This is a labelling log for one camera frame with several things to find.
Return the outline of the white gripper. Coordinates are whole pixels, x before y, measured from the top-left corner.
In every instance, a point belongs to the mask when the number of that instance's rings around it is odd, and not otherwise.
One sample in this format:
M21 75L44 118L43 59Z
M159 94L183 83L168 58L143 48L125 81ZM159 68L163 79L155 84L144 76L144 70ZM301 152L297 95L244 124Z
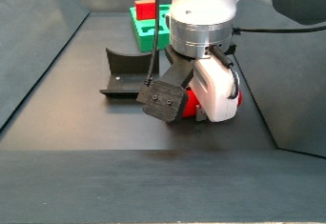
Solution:
M196 121L220 122L234 118L238 107L231 70L215 57L195 62L190 88L200 105L196 106Z

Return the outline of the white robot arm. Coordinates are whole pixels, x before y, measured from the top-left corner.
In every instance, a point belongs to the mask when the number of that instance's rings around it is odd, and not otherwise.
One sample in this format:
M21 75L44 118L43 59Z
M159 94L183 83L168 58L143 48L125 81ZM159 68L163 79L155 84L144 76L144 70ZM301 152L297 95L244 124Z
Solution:
M239 78L226 56L240 0L172 0L170 37L176 53L195 60L190 87L210 121L234 118ZM254 0L302 25L326 22L326 0Z

